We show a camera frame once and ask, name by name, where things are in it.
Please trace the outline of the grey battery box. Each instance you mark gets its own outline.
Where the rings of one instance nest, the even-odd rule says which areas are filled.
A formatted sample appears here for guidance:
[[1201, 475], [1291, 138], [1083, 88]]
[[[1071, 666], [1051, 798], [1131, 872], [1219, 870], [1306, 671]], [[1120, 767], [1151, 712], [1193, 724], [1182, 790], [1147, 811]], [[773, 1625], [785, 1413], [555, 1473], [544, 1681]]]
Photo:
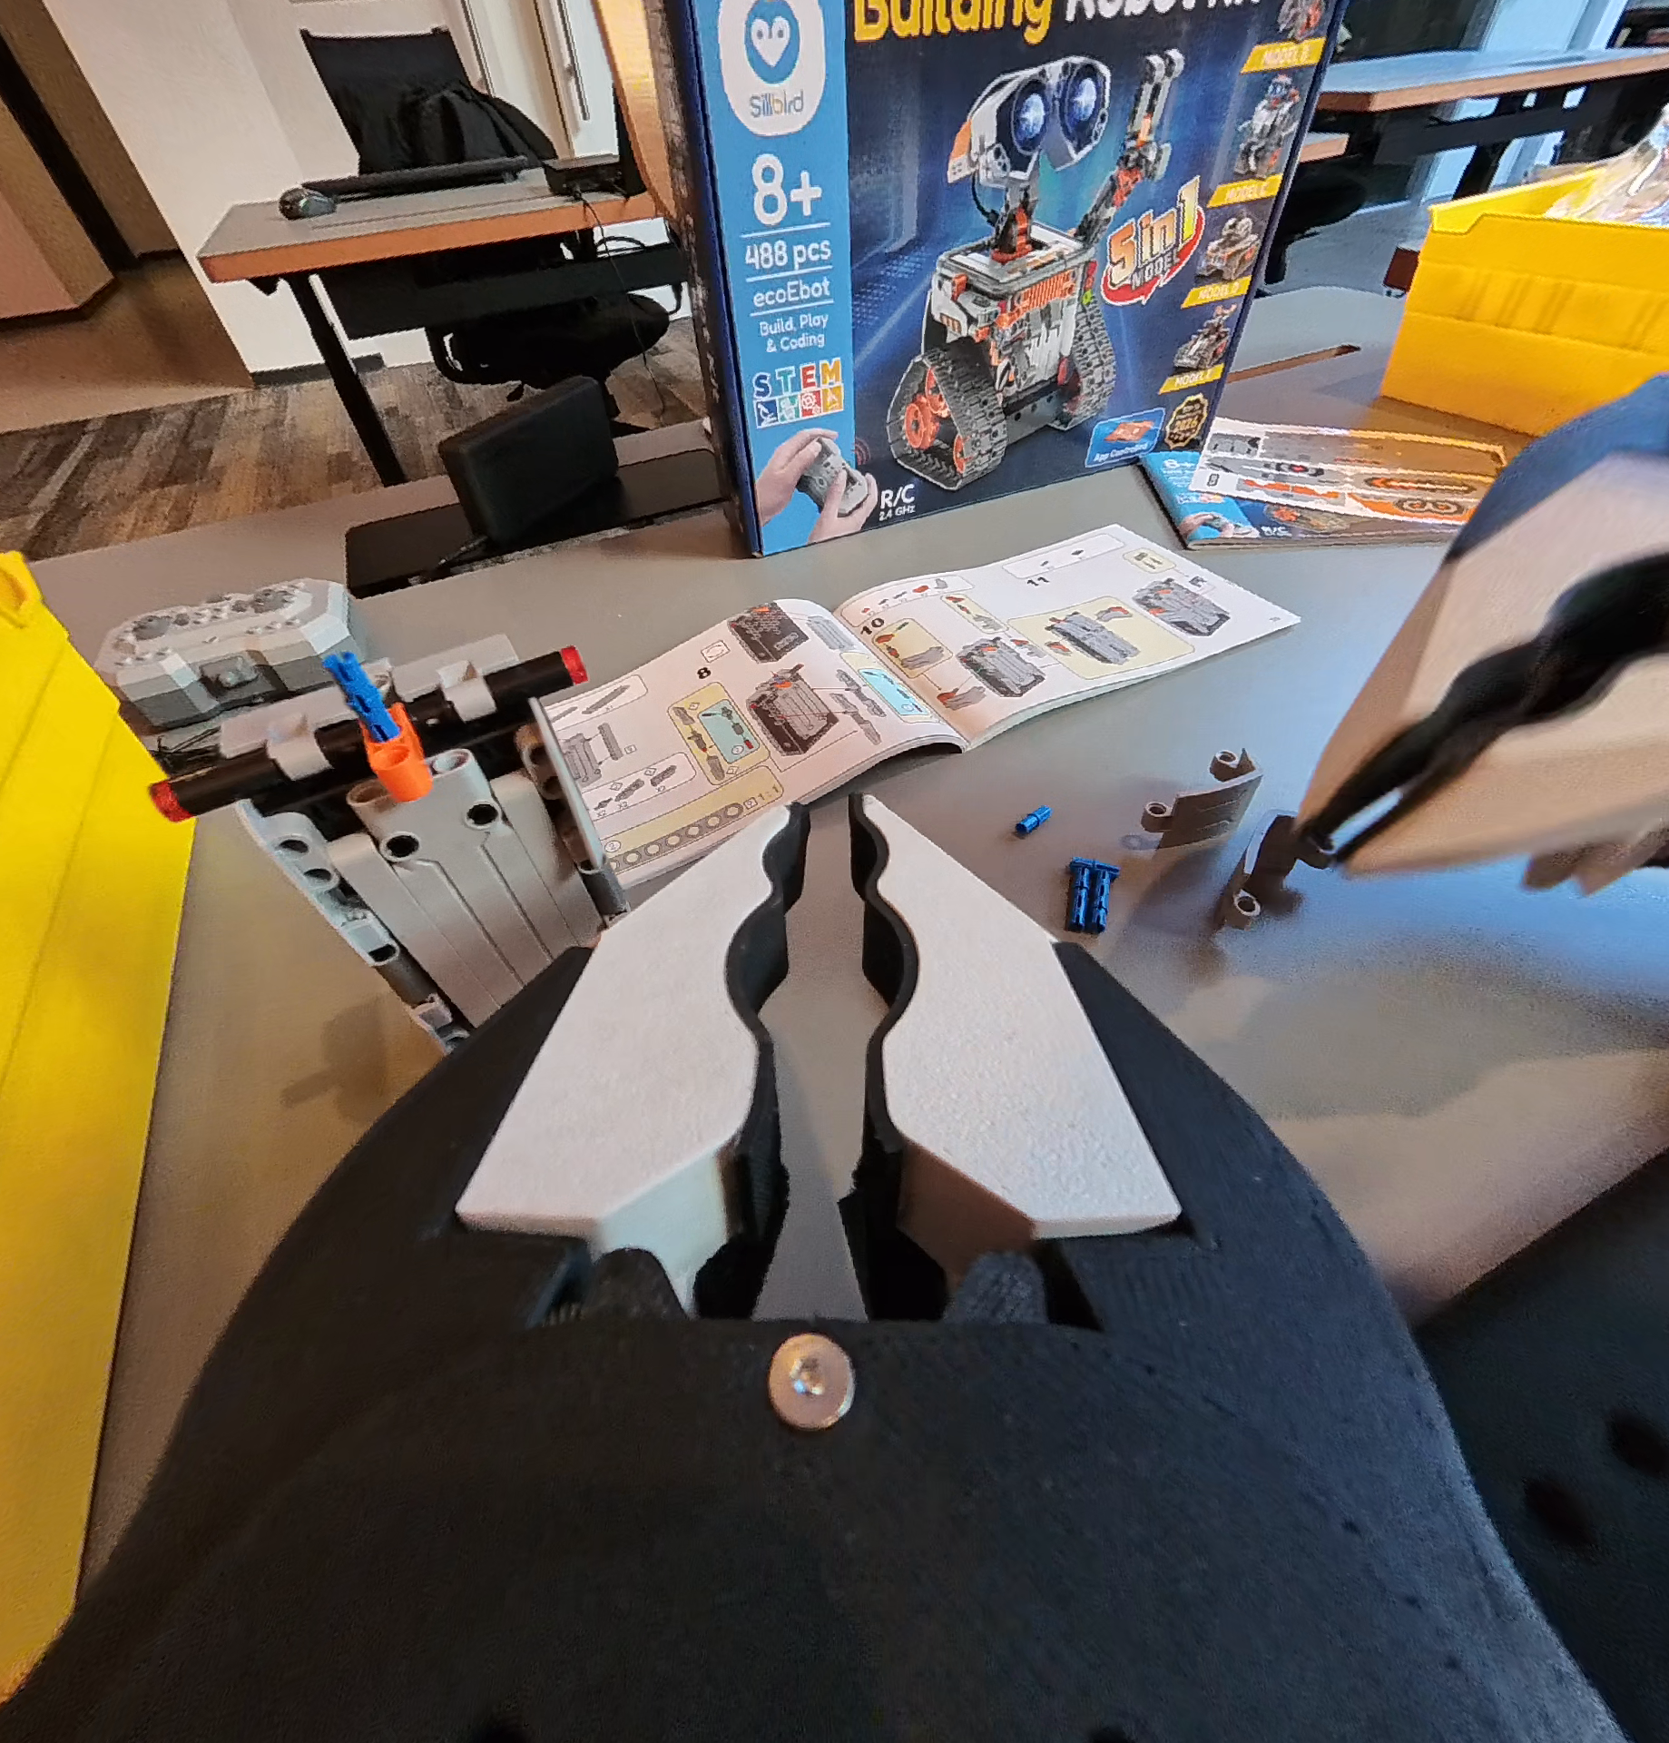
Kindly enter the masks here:
[[295, 578], [127, 619], [92, 668], [137, 732], [161, 734], [314, 691], [340, 652], [371, 662], [355, 601], [338, 582]]

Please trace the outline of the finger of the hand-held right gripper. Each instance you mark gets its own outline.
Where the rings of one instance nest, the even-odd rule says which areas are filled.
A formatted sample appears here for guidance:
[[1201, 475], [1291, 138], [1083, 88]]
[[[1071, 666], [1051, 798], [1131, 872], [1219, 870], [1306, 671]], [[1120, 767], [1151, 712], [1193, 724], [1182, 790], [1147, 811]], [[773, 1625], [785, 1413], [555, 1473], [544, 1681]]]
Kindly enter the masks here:
[[1302, 825], [1411, 813], [1497, 738], [1669, 681], [1669, 461], [1610, 455], [1458, 559], [1444, 553], [1302, 796]]
[[1669, 681], [1614, 681], [1586, 708], [1509, 730], [1337, 858], [1365, 876], [1507, 858], [1532, 876], [1669, 866]]

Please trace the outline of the sticker sheet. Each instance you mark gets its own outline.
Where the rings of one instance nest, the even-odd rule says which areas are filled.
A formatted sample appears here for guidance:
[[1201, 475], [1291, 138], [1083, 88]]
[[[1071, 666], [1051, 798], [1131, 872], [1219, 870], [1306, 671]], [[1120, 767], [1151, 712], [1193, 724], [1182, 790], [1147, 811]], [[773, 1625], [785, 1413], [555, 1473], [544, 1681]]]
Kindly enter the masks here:
[[1291, 510], [1462, 526], [1505, 467], [1495, 446], [1413, 432], [1217, 419], [1192, 489]]

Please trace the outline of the grey black robot body model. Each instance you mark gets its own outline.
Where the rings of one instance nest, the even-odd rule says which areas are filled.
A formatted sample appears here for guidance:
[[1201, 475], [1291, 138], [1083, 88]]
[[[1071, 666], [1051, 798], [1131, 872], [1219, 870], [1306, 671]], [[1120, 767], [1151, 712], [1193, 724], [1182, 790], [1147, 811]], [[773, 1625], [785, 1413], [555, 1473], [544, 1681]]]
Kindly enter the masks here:
[[627, 911], [544, 706], [585, 669], [571, 646], [520, 662], [501, 636], [363, 668], [398, 741], [371, 745], [326, 675], [225, 722], [219, 757], [149, 800], [168, 821], [236, 815], [452, 1049]]

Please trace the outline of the black keyboard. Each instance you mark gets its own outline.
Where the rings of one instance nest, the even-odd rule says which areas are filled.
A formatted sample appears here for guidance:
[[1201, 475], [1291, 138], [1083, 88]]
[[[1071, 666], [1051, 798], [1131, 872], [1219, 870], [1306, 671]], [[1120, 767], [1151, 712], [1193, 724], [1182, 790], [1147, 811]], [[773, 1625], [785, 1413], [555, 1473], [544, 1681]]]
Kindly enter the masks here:
[[425, 191], [456, 191], [509, 183], [532, 170], [530, 158], [491, 158], [464, 164], [435, 164], [408, 170], [371, 171], [355, 177], [310, 177], [301, 185], [326, 191], [338, 206], [355, 201], [400, 197]]

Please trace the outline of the blue robot kit box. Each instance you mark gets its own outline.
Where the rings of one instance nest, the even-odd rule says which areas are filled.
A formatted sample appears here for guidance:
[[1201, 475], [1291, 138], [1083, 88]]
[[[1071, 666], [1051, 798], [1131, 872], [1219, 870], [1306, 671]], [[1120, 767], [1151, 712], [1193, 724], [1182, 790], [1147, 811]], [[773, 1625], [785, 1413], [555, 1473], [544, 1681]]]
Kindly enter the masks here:
[[1207, 434], [1343, 4], [653, 4], [754, 555]]

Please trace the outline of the yellow plastic parts bin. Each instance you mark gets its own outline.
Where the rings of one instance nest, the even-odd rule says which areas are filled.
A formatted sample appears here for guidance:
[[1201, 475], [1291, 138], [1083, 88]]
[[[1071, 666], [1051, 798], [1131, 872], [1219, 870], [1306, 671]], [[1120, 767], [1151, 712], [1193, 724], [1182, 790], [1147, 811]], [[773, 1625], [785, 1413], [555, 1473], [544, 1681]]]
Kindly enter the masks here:
[[79, 1582], [190, 827], [0, 555], [0, 1702]]

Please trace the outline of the white door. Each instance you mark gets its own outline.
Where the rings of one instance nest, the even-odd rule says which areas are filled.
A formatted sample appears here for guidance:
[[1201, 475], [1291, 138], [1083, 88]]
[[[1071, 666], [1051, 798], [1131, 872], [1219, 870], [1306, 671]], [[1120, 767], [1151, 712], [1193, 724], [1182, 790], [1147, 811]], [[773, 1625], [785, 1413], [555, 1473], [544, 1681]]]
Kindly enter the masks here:
[[567, 160], [614, 158], [614, 88], [588, 2], [462, 2], [474, 70]]

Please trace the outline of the small grey curved panel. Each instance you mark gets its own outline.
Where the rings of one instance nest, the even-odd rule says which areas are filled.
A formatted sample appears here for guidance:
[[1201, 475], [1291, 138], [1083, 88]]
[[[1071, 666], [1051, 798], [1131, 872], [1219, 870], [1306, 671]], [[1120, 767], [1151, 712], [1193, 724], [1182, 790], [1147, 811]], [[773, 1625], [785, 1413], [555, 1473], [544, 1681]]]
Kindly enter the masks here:
[[1285, 893], [1297, 864], [1324, 870], [1334, 852], [1326, 837], [1308, 831], [1291, 813], [1265, 815], [1250, 833], [1236, 864], [1221, 887], [1211, 924], [1248, 928], [1271, 911]]
[[1207, 788], [1143, 806], [1141, 831], [1153, 847], [1213, 845], [1236, 829], [1258, 794], [1258, 767], [1244, 749], [1223, 749], [1211, 757], [1207, 775]]

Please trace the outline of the black electronic device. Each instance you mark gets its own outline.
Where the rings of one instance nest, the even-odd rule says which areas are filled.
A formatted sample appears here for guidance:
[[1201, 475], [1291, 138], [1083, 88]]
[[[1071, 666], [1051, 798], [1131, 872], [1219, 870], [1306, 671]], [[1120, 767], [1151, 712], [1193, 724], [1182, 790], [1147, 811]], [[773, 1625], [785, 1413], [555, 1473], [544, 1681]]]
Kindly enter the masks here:
[[723, 500], [719, 461], [697, 424], [618, 436], [588, 380], [472, 424], [437, 454], [450, 504], [347, 529], [345, 584], [355, 599]]

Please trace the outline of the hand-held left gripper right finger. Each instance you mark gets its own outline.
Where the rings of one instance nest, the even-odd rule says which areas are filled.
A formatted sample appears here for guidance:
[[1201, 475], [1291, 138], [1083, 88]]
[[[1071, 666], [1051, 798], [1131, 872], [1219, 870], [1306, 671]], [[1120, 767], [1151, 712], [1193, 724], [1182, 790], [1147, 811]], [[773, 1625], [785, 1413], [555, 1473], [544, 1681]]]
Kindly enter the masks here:
[[1158, 1230], [1180, 1204], [1051, 934], [849, 798], [861, 967], [886, 1002], [843, 1228], [867, 1315], [935, 1319], [989, 1253]]

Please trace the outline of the clear plastic bag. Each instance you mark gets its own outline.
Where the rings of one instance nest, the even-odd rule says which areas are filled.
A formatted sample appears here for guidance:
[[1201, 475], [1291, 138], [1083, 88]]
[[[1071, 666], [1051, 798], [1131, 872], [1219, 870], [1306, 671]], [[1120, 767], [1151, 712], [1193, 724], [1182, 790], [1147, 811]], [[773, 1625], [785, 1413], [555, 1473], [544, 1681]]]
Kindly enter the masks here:
[[1546, 216], [1669, 230], [1669, 101], [1641, 140], [1590, 170]]

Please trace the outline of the instruction booklet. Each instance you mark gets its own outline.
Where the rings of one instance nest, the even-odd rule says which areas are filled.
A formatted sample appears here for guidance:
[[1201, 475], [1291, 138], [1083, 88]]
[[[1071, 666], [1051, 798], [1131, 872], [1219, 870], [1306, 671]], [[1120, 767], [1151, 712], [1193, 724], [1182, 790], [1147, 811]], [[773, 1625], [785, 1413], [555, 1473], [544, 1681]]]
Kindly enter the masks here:
[[1184, 555], [1102, 527], [836, 607], [758, 603], [546, 712], [631, 891], [898, 755], [978, 749], [1297, 623]]

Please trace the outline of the brown edged office desk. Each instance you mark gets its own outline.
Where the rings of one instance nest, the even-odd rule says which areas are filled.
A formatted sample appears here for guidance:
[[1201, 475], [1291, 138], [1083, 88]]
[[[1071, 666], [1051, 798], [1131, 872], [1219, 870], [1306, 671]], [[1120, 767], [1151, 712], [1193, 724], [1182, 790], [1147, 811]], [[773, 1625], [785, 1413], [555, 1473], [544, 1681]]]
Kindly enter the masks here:
[[275, 203], [231, 206], [198, 253], [215, 286], [285, 286], [375, 475], [406, 469], [386, 438], [345, 339], [526, 313], [594, 294], [684, 286], [682, 247], [596, 243], [657, 220], [645, 191], [565, 199], [540, 170], [509, 183], [355, 201], [287, 222]]
[[1629, 80], [1669, 72], [1669, 47], [1512, 55], [1442, 51], [1332, 63], [1316, 113], [1345, 129], [1345, 156], [1417, 164], [1472, 148], [1456, 197], [1489, 189], [1511, 142], [1610, 121]]

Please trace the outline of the black office chair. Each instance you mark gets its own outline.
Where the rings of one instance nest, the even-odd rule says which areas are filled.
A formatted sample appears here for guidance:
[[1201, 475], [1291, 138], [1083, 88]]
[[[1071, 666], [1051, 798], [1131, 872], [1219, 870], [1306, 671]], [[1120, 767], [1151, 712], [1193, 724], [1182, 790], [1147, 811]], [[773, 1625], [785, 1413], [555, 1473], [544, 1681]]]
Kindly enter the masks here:
[[[396, 37], [322, 37], [303, 31], [324, 92], [351, 138], [363, 175], [499, 158], [528, 168], [559, 162], [526, 113], [470, 84], [443, 29]], [[567, 378], [604, 382], [653, 350], [668, 315], [643, 294], [594, 294], [528, 313], [491, 313], [458, 327], [427, 327], [435, 370], [464, 385], [546, 389]]]

